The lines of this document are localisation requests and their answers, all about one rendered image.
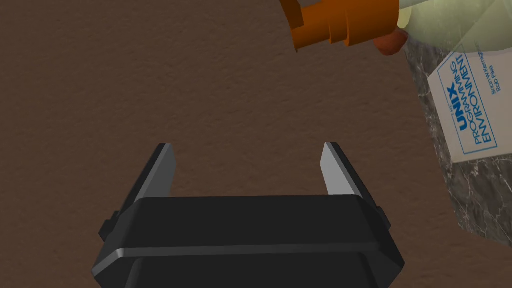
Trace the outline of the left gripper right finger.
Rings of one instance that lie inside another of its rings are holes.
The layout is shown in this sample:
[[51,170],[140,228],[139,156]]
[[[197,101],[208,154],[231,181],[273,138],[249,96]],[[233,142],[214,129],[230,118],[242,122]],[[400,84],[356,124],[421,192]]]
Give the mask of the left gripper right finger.
[[362,179],[336,142],[324,144],[320,168],[329,195],[357,195],[377,209]]

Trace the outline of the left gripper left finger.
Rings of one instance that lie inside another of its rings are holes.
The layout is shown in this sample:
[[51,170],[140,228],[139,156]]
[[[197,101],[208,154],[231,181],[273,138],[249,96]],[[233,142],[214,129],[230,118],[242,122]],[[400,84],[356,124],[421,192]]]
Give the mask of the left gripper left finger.
[[168,197],[175,171],[176,158],[172,145],[158,144],[118,213],[121,215],[143,198]]

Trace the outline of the white book with blue print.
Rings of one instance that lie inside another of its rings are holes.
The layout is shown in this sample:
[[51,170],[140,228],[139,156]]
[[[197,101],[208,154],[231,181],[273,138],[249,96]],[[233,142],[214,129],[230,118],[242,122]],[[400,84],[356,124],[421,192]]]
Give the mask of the white book with blue print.
[[512,48],[452,52],[428,84],[453,163],[512,154]]

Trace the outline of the pale green spray bottle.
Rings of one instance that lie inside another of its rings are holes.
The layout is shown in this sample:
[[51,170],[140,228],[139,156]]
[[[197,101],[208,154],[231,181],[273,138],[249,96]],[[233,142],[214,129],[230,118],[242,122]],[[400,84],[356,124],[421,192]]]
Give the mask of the pale green spray bottle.
[[512,49],[512,0],[279,0],[296,50],[320,42],[354,46],[395,29],[456,53]]

